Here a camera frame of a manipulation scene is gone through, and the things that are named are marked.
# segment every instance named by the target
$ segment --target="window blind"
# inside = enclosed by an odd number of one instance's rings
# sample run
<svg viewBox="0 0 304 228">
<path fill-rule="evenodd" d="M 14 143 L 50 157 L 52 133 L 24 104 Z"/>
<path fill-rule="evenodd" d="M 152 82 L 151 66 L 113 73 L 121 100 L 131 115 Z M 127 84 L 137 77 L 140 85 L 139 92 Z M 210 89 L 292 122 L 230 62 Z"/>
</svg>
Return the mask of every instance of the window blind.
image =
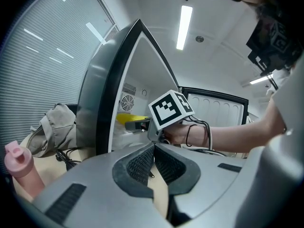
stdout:
<svg viewBox="0 0 304 228">
<path fill-rule="evenodd" d="M 113 25 L 99 0 L 31 4 L 0 56 L 0 148 L 21 142 L 54 104 L 77 104 L 100 36 L 117 30 Z"/>
</svg>

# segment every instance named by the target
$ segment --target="refrigerator door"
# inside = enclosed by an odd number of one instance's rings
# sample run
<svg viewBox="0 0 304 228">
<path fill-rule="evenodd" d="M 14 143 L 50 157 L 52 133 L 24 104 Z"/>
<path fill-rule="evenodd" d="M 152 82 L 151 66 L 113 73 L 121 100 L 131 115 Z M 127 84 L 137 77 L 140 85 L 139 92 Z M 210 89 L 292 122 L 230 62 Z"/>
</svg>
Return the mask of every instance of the refrigerator door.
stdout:
<svg viewBox="0 0 304 228">
<path fill-rule="evenodd" d="M 182 88 L 195 116 L 212 127 L 246 124 L 248 100 L 220 92 Z"/>
<path fill-rule="evenodd" d="M 169 89 L 178 90 L 167 59 L 140 19 L 108 41 L 87 68 L 78 100 L 78 147 L 95 148 L 96 154 L 112 150 L 116 114 L 126 106 L 121 105 L 122 92 L 129 100 L 127 109 L 134 105 L 131 98 L 136 87 L 130 86 L 130 82 L 133 85 L 140 83 L 137 93 L 142 96 L 136 104 L 139 111 L 132 114 L 145 114 L 145 105 L 150 101 Z"/>
</svg>

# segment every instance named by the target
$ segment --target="ventilation fan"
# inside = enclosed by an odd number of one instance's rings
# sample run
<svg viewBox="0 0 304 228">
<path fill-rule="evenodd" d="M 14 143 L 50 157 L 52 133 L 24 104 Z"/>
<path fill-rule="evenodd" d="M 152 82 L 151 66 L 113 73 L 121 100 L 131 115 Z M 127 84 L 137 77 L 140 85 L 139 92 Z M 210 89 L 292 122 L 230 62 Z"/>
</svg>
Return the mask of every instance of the ventilation fan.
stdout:
<svg viewBox="0 0 304 228">
<path fill-rule="evenodd" d="M 134 106 L 134 96 L 127 93 L 122 93 L 119 111 L 130 112 L 133 106 Z"/>
</svg>

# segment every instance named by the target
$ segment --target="ceiling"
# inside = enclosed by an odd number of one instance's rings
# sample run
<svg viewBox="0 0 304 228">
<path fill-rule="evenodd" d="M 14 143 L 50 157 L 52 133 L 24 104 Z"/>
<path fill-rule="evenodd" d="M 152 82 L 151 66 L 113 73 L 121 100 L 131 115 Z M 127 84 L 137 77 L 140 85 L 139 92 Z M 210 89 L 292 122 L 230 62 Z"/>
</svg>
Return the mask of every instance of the ceiling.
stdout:
<svg viewBox="0 0 304 228">
<path fill-rule="evenodd" d="M 176 49 L 181 6 L 193 7 L 188 36 L 183 51 Z M 170 64 L 179 64 L 175 71 L 193 74 L 210 72 L 233 78 L 244 86 L 263 107 L 266 83 L 248 85 L 259 78 L 259 70 L 247 55 L 246 42 L 257 20 L 252 8 L 231 0 L 138 0 L 141 18 L 164 51 Z M 203 36 L 198 43 L 196 36 Z"/>
</svg>

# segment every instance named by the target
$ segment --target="hand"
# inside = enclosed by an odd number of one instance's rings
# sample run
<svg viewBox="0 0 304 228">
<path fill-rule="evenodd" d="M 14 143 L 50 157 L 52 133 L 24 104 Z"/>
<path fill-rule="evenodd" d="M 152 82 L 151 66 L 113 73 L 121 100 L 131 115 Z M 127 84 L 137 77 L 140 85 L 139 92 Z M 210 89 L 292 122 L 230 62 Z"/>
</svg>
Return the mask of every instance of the hand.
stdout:
<svg viewBox="0 0 304 228">
<path fill-rule="evenodd" d="M 189 126 L 174 123 L 163 129 L 165 138 L 173 144 L 182 144 L 186 141 L 186 134 Z"/>
</svg>

